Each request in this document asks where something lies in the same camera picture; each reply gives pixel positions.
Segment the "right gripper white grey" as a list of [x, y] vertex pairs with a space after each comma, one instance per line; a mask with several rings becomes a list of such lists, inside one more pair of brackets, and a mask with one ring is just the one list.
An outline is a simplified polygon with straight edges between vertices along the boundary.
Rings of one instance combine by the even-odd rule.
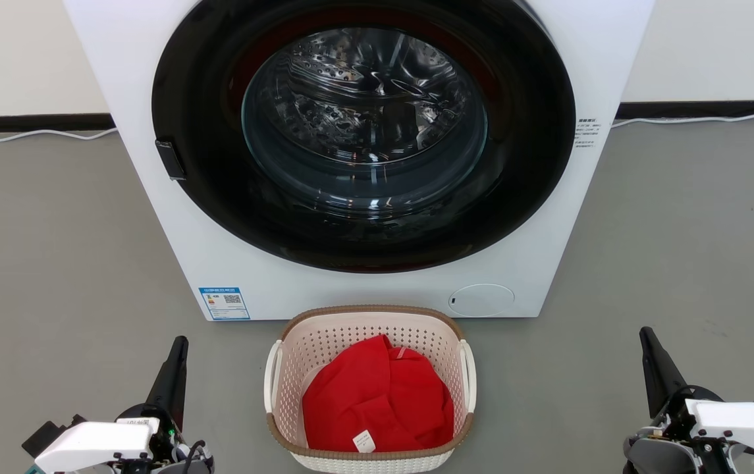
[[651, 327], [639, 330], [649, 417], [624, 441], [624, 473], [738, 473], [754, 456], [754, 402], [724, 402], [686, 385]]

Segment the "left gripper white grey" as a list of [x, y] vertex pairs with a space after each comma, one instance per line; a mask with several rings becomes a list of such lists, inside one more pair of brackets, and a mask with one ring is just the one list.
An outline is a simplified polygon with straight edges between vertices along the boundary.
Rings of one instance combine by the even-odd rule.
[[189, 340], [177, 336], [147, 401], [113, 422], [76, 415], [69, 426], [45, 422], [22, 442], [31, 473], [213, 473], [205, 441], [184, 441]]

